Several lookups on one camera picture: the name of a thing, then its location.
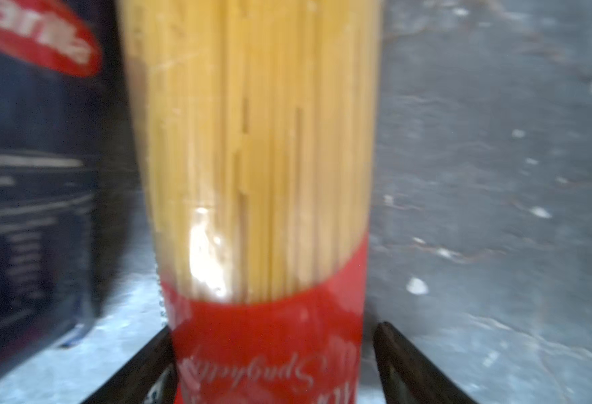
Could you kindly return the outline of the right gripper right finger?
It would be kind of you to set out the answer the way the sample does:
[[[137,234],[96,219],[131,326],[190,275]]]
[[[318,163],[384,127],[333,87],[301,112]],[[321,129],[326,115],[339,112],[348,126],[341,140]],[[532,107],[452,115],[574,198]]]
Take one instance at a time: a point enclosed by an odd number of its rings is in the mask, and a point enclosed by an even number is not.
[[[378,324],[373,349],[388,404],[475,404],[393,324]]]

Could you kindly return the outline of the blue Barilla rigatoni box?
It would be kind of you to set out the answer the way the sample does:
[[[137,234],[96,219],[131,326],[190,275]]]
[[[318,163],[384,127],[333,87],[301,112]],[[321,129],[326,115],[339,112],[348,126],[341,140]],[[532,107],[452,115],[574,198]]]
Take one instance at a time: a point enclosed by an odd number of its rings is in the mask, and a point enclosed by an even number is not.
[[[88,333],[112,1],[0,1],[0,378]]]

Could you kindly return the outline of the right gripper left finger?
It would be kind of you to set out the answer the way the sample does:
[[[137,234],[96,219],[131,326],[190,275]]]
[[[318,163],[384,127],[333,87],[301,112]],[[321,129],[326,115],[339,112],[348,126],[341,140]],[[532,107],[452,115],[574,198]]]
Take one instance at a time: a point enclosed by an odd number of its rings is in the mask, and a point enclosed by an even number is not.
[[[83,404],[174,403],[176,392],[174,350],[164,327]]]

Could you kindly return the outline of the red spaghetti bag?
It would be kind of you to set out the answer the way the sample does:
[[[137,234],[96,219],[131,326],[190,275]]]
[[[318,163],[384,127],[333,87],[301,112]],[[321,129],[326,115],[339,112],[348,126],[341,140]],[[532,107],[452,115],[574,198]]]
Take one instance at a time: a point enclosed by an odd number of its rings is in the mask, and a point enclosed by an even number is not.
[[[118,3],[179,402],[356,402],[382,11]]]

